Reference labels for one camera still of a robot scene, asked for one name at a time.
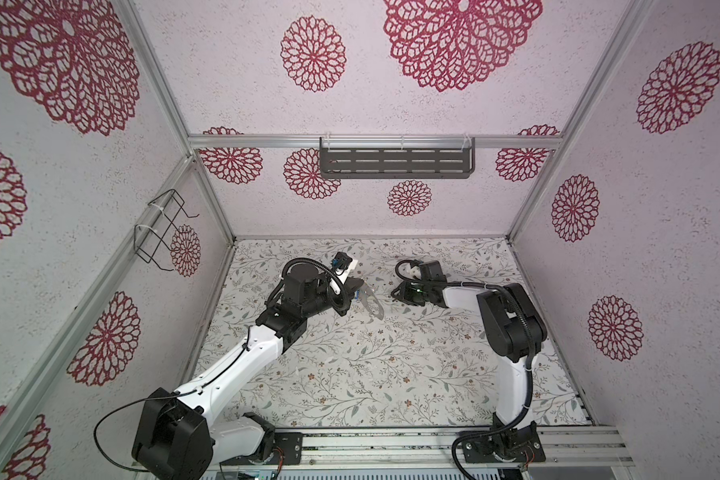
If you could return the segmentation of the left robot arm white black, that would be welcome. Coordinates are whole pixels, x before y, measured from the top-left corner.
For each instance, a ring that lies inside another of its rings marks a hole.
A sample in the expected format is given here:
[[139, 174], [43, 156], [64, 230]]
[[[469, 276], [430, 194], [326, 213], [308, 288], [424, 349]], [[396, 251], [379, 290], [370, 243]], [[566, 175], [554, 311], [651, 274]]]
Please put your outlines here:
[[275, 449], [275, 427], [252, 413], [222, 423], [221, 413], [249, 381], [299, 340], [311, 317], [327, 310], [348, 313], [364, 285], [351, 274], [357, 265], [344, 252], [328, 265], [305, 257], [288, 261], [264, 310], [236, 346], [173, 391], [158, 388], [139, 400], [133, 472], [158, 479], [199, 479], [210, 465], [236, 457], [267, 460]]

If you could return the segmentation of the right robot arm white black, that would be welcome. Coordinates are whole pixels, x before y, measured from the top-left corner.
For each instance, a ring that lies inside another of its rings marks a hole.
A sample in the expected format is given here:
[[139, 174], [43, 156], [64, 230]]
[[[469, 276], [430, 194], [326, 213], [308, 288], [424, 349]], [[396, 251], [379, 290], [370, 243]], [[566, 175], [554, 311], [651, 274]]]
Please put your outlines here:
[[545, 454], [539, 445], [531, 404], [534, 362], [548, 339], [548, 330], [524, 287], [518, 283], [450, 281], [437, 261], [404, 259], [397, 262], [394, 271], [401, 283], [393, 290], [393, 299], [411, 306], [430, 303], [479, 315], [489, 346], [501, 358], [499, 400], [491, 426], [462, 433], [453, 440], [450, 451], [457, 470], [466, 479], [473, 477], [459, 459], [460, 447], [476, 451], [488, 447], [493, 456], [505, 462], [519, 454], [526, 465], [543, 461]]

